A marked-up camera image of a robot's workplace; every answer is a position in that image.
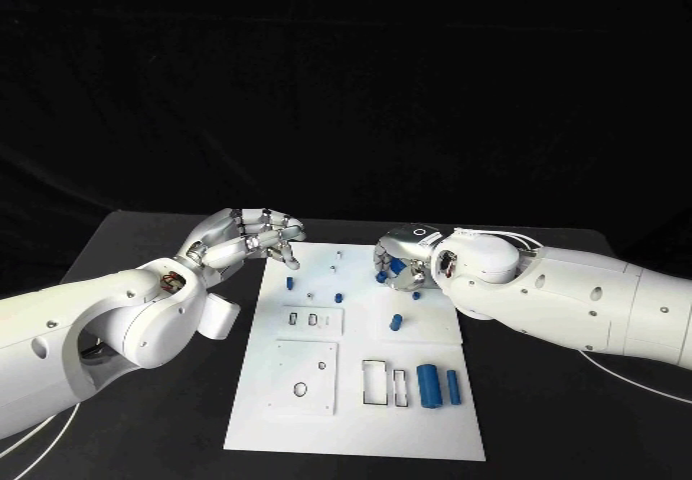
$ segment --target small blue piece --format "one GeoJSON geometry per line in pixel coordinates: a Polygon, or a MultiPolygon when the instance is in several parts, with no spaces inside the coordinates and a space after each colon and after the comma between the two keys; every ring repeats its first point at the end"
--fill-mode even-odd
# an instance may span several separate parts
{"type": "Polygon", "coordinates": [[[421,391],[422,408],[438,408],[442,406],[442,392],[436,378],[436,367],[433,365],[418,365],[418,389],[421,391]]]}
{"type": "Polygon", "coordinates": [[[461,396],[458,395],[457,372],[446,370],[446,385],[449,386],[449,401],[452,405],[461,405],[461,396]]]}
{"type": "Polygon", "coordinates": [[[392,257],[392,263],[389,264],[389,268],[395,275],[406,268],[406,264],[396,258],[392,257]]]}
{"type": "Polygon", "coordinates": [[[400,322],[403,321],[403,317],[396,314],[392,318],[392,323],[389,324],[389,328],[396,332],[400,328],[400,322]]]}

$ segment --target oval hole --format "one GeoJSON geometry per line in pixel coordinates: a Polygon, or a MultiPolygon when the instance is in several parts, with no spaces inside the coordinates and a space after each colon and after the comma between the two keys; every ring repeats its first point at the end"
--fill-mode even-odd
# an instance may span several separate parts
{"type": "Polygon", "coordinates": [[[307,385],[302,382],[298,382],[292,387],[292,393],[297,397],[301,397],[307,393],[307,385]]]}
{"type": "Polygon", "coordinates": [[[591,290],[591,300],[595,302],[596,300],[599,300],[602,297],[602,289],[601,287],[595,287],[592,290],[591,290]]]}
{"type": "Polygon", "coordinates": [[[47,357],[47,342],[43,340],[41,337],[36,337],[31,340],[31,350],[40,359],[44,359],[47,357]]]}

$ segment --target robotic hand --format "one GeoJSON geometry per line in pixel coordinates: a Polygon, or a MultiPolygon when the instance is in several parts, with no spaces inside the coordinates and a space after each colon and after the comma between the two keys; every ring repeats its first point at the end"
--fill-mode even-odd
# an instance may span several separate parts
{"type": "Polygon", "coordinates": [[[262,209],[224,209],[177,255],[134,270],[0,301],[0,439],[86,400],[125,373],[168,362],[197,331],[226,338],[239,307],[206,289],[245,258],[297,269],[302,224],[262,209]],[[83,352],[86,329],[100,343],[83,352]]]}
{"type": "Polygon", "coordinates": [[[380,238],[374,268],[395,290],[438,286],[471,318],[568,348],[692,368],[689,280],[516,233],[455,228],[445,236],[419,224],[380,238]]]}

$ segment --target black backdrop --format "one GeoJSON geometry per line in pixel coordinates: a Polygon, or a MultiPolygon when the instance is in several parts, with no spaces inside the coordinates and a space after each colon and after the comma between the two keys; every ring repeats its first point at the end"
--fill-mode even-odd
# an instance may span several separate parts
{"type": "Polygon", "coordinates": [[[115,209],[594,228],[687,273],[689,5],[191,3],[0,1],[2,295],[115,209]]]}

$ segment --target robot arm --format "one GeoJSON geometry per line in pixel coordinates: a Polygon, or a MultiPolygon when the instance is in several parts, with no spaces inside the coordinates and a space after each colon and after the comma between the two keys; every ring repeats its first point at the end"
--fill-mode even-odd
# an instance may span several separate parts
{"type": "Polygon", "coordinates": [[[191,339],[226,338],[239,306],[206,293],[245,258],[292,269],[301,223],[262,209],[224,209],[177,255],[0,301],[0,439],[86,400],[125,373],[168,362],[191,339]],[[102,343],[77,351],[86,329],[102,343]]]}
{"type": "Polygon", "coordinates": [[[563,347],[692,368],[692,281],[498,233],[524,248],[497,232],[455,229],[444,237],[425,225],[399,227],[374,249],[379,279],[396,290],[432,279],[467,316],[563,347]]]}

